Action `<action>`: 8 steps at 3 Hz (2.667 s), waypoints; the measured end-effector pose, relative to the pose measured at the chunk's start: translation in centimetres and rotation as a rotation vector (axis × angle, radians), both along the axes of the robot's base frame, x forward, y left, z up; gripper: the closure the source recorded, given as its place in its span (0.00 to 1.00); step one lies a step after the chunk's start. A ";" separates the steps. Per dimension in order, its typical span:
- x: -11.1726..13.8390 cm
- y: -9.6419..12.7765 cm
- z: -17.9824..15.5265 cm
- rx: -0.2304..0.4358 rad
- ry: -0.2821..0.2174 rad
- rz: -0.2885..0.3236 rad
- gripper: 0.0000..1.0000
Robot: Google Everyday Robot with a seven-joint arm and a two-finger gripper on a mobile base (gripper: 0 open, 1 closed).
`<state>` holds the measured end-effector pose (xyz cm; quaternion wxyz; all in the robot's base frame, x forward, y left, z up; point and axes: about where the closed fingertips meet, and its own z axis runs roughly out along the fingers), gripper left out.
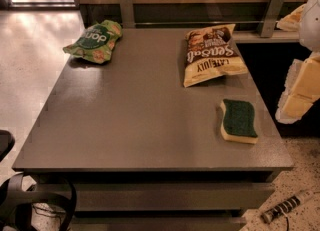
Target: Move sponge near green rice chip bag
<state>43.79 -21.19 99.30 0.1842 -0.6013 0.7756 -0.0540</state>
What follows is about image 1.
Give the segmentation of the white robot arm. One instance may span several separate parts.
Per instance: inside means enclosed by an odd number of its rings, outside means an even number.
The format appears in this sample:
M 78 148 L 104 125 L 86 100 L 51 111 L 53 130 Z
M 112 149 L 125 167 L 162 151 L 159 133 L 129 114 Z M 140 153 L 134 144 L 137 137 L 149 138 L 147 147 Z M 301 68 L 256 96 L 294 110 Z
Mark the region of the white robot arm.
M 311 51 L 305 60 L 293 60 L 278 101 L 276 120 L 293 124 L 320 99 L 320 0 L 308 0 L 282 18 L 277 27 L 297 31 L 299 43 Z

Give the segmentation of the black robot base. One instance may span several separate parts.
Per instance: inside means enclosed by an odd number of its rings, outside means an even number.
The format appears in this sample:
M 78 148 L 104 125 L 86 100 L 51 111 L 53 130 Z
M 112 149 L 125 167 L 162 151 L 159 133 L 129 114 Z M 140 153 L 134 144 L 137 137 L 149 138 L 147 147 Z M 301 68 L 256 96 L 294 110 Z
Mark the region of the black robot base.
M 7 179 L 0 186 L 0 231 L 9 226 L 16 231 L 37 231 L 31 224 L 32 206 L 38 203 L 55 205 L 63 209 L 65 218 L 59 231 L 67 231 L 77 203 L 77 193 L 73 184 L 60 177 L 71 191 L 71 198 L 49 191 L 39 191 L 35 185 L 27 190 L 22 188 L 24 173 L 18 173 Z

